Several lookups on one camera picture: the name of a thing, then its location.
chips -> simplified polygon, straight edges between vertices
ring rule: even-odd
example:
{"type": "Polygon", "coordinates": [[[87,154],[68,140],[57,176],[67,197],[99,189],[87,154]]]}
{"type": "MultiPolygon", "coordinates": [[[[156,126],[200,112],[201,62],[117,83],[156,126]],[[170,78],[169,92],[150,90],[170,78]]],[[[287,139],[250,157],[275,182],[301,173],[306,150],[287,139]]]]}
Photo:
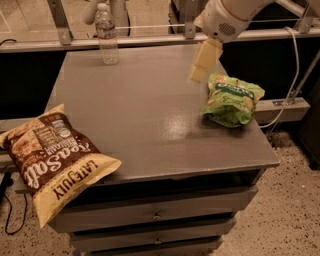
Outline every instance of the chips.
{"type": "Polygon", "coordinates": [[[0,134],[0,147],[8,150],[20,171],[41,228],[88,186],[121,165],[71,127],[63,105],[0,134]]]}
{"type": "Polygon", "coordinates": [[[256,84],[213,72],[208,80],[209,99],[201,114],[211,121],[233,128],[254,118],[256,104],[264,90],[256,84]]]}

bottle cap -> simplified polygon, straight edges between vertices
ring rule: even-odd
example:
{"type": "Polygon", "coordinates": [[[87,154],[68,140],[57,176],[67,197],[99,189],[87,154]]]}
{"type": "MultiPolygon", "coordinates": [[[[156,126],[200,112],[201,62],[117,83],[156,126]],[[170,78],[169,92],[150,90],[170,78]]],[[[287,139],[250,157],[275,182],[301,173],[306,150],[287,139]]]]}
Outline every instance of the bottle cap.
{"type": "Polygon", "coordinates": [[[98,4],[98,10],[99,11],[105,11],[107,10],[108,6],[105,3],[98,4]]]}

drawer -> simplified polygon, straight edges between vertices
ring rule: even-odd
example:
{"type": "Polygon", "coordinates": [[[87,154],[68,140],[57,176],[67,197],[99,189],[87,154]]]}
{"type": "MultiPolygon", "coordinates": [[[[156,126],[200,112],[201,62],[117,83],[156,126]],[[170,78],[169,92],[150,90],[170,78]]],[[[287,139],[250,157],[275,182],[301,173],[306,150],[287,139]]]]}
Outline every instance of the drawer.
{"type": "Polygon", "coordinates": [[[105,232],[80,232],[71,237],[71,244],[82,252],[111,250],[141,245],[160,245],[175,241],[222,236],[235,224],[235,219],[206,218],[161,222],[161,225],[126,227],[105,232]]]}
{"type": "Polygon", "coordinates": [[[104,205],[92,205],[91,208],[65,208],[50,222],[50,226],[57,232],[71,233],[236,212],[245,209],[257,191],[253,185],[110,202],[104,205]]]}
{"type": "Polygon", "coordinates": [[[110,251],[93,252],[92,256],[181,256],[185,254],[211,253],[217,250],[222,238],[194,239],[161,245],[139,246],[110,251]]]}

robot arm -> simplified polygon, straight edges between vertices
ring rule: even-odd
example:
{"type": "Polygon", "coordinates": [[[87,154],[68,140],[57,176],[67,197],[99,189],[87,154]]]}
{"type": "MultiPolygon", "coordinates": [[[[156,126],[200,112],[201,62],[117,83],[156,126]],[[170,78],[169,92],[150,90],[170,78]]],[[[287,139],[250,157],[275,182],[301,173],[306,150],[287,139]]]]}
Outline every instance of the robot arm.
{"type": "MultiPolygon", "coordinates": [[[[223,43],[236,39],[250,24],[255,15],[276,0],[209,0],[196,19],[209,37],[197,51],[189,80],[204,81],[223,53],[223,43]]],[[[320,12],[319,0],[308,0],[320,12]]]]}
{"type": "MultiPolygon", "coordinates": [[[[255,15],[276,0],[209,0],[201,14],[203,32],[222,43],[233,41],[250,24],[255,15]]],[[[319,0],[308,0],[320,11],[319,0]]]]}

table top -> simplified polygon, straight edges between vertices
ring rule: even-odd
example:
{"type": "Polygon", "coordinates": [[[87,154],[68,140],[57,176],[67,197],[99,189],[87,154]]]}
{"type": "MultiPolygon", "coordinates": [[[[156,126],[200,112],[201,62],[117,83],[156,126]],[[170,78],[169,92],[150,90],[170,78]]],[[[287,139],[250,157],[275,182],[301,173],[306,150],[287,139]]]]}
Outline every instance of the table top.
{"type": "Polygon", "coordinates": [[[255,120],[228,129],[200,115],[207,86],[187,83],[196,47],[120,49],[114,66],[67,53],[47,107],[64,103],[73,127],[122,161],[106,184],[279,165],[255,120]]]}

